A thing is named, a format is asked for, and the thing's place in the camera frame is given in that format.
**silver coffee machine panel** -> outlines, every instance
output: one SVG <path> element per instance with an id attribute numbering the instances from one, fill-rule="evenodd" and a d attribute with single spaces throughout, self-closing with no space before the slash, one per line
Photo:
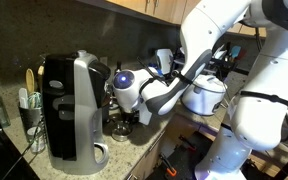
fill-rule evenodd
<path id="1" fill-rule="evenodd" d="M 86 51 L 46 57 L 43 108 L 54 168 L 89 175 L 106 166 L 109 153 L 102 137 L 102 102 L 110 73 Z M 96 148 L 102 152 L 100 157 Z"/>

